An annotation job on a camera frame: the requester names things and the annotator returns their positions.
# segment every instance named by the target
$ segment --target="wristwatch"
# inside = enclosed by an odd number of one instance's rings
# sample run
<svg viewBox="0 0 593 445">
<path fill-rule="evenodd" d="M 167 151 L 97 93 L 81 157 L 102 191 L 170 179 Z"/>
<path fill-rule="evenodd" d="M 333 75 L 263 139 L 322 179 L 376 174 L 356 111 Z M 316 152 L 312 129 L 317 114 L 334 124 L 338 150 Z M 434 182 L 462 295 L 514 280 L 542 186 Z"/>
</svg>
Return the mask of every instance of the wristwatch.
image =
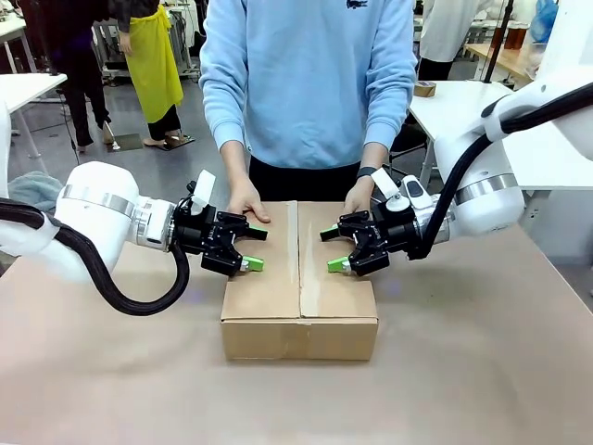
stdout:
<svg viewBox="0 0 593 445">
<path fill-rule="evenodd" d="M 359 174 L 356 175 L 356 180 L 358 181 L 358 179 L 362 178 L 363 176 L 371 176 L 376 171 L 377 169 L 374 167 L 362 167 L 359 170 Z"/>
</svg>

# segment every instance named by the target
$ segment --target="sweatshirt logo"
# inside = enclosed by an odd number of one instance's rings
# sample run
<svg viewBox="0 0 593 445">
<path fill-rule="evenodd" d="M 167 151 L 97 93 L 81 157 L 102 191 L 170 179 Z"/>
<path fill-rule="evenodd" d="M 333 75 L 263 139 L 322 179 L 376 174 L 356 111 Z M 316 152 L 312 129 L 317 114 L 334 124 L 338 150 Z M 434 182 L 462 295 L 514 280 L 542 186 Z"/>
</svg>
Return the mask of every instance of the sweatshirt logo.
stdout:
<svg viewBox="0 0 593 445">
<path fill-rule="evenodd" d="M 348 9 L 356 9 L 357 7 L 367 7 L 368 0 L 346 0 L 346 7 Z"/>
</svg>

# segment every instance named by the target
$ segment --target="packing tape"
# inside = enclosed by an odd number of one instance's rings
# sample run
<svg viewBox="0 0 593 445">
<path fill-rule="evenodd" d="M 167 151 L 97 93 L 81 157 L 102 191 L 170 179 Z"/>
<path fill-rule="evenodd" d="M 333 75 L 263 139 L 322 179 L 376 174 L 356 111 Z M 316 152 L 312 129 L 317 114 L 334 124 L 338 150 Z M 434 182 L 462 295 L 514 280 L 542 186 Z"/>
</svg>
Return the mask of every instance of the packing tape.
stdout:
<svg viewBox="0 0 593 445">
<path fill-rule="evenodd" d="M 305 264 L 302 274 L 300 291 L 300 314 L 303 317 L 318 317 L 319 303 L 322 295 L 322 286 L 317 276 L 315 259 L 313 256 L 313 242 L 317 242 L 316 234 L 313 234 L 312 223 L 309 223 L 307 232 L 307 249 L 305 251 Z"/>
<path fill-rule="evenodd" d="M 290 268 L 290 282 L 298 283 L 298 203 L 288 202 L 288 262 Z"/>
</svg>

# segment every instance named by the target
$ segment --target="hand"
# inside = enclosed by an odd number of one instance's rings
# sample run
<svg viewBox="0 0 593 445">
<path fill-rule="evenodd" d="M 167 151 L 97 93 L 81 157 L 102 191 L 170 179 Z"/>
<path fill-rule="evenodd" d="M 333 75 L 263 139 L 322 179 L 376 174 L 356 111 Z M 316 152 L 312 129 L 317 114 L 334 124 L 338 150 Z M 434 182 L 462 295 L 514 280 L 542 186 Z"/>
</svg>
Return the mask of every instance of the hand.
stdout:
<svg viewBox="0 0 593 445">
<path fill-rule="evenodd" d="M 132 42 L 129 32 L 120 32 L 120 48 L 126 56 L 132 55 Z"/>
<path fill-rule="evenodd" d="M 230 213 L 242 215 L 246 211 L 253 211 L 262 223 L 271 222 L 266 208 L 261 204 L 258 190 L 246 176 L 231 181 L 231 202 L 227 209 Z"/>
<path fill-rule="evenodd" d="M 357 211 L 370 210 L 373 190 L 374 181 L 371 176 L 363 176 L 359 178 L 346 196 L 342 214 L 348 215 Z"/>
</svg>

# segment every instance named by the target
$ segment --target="white coat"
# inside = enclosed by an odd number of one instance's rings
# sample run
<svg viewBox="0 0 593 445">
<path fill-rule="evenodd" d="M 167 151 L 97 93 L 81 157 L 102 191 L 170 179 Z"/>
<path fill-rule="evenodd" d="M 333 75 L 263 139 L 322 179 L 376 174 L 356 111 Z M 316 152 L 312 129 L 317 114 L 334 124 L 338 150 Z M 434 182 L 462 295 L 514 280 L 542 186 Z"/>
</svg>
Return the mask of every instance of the white coat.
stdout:
<svg viewBox="0 0 593 445">
<path fill-rule="evenodd" d="M 420 56 L 452 62 L 463 45 L 476 14 L 492 0 L 424 0 Z"/>
</svg>

